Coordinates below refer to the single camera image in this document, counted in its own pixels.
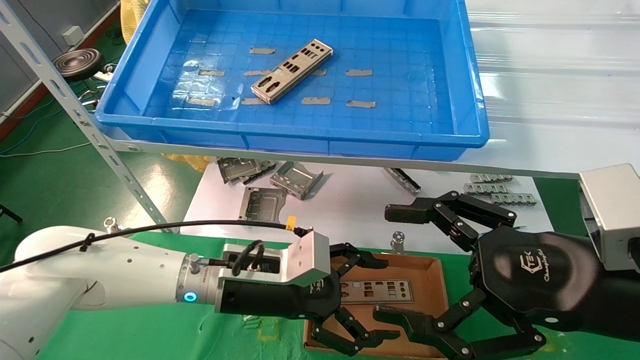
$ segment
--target brown cardboard tray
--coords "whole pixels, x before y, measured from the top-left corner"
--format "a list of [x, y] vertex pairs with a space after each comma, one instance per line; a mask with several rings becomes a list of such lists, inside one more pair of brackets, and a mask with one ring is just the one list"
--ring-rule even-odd
[[[376, 254], [377, 258], [389, 261], [389, 266], [384, 270], [365, 269], [354, 267], [342, 280], [366, 281], [384, 279], [408, 279], [411, 283], [413, 303], [389, 304], [390, 306], [422, 311], [438, 317], [449, 307], [447, 291], [444, 284], [442, 264], [437, 258], [425, 256], [409, 256], [395, 254]], [[332, 260], [332, 267], [337, 268], [343, 264], [344, 259]], [[377, 348], [365, 348], [359, 354], [394, 358], [418, 358], [418, 359], [443, 359], [444, 356], [435, 348], [427, 345], [411, 343], [401, 327], [373, 320], [372, 308], [374, 304], [349, 304], [345, 307], [367, 329], [398, 330], [401, 335], [395, 340], [385, 340]], [[337, 333], [343, 338], [353, 340], [349, 333], [334, 319], [329, 318], [324, 322], [324, 328]], [[303, 344], [310, 352], [333, 352], [332, 349], [314, 341], [311, 336], [311, 324], [305, 322]]]

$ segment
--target green mat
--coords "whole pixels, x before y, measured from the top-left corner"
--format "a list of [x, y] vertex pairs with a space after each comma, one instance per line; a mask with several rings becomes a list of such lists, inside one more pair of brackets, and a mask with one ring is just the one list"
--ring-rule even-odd
[[[226, 240], [176, 234], [143, 233], [134, 237], [167, 249], [220, 257]], [[268, 247], [284, 248], [284, 243]], [[470, 291], [468, 256], [424, 254], [442, 260], [447, 295], [455, 301]], [[42, 349], [38, 360], [284, 360], [346, 359], [339, 354], [307, 353], [302, 347], [302, 320], [261, 318], [245, 329], [240, 315], [217, 314], [212, 306], [172, 304], [110, 311], [72, 311]], [[458, 327], [466, 340], [509, 334], [484, 310]], [[546, 359], [635, 359], [640, 344], [583, 334], [543, 329], [548, 344], [526, 357]]]

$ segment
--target white cable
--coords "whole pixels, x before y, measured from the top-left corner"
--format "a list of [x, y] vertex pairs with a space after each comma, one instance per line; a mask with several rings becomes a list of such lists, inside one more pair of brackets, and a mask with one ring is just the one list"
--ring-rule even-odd
[[63, 152], [63, 151], [67, 151], [67, 150], [71, 150], [71, 149], [76, 149], [78, 147], [83, 147], [83, 146], [87, 146], [87, 145], [91, 145], [90, 142], [88, 143], [81, 143], [80, 145], [76, 145], [76, 146], [71, 146], [71, 147], [67, 147], [66, 149], [58, 149], [58, 150], [44, 150], [44, 151], [38, 151], [38, 152], [30, 152], [27, 154], [11, 154], [11, 155], [0, 155], [0, 158], [12, 158], [14, 156], [31, 156], [31, 155], [38, 155], [38, 154], [46, 154], [48, 152]]

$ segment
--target gray wall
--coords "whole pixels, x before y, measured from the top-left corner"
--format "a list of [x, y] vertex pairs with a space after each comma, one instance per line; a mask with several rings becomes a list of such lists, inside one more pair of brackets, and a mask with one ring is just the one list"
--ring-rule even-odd
[[[62, 37], [66, 30], [77, 25], [86, 33], [117, 0], [7, 0], [7, 3], [53, 59], [71, 48]], [[29, 65], [0, 33], [0, 110], [13, 105], [37, 80]]]

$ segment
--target round stool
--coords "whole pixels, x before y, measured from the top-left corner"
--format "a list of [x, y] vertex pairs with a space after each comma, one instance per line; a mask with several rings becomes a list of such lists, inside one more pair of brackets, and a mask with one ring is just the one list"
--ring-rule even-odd
[[64, 53], [53, 59], [53, 65], [67, 83], [82, 81], [89, 89], [80, 98], [90, 93], [95, 100], [100, 98], [97, 85], [93, 82], [93, 75], [105, 66], [104, 57], [96, 49], [78, 49]]

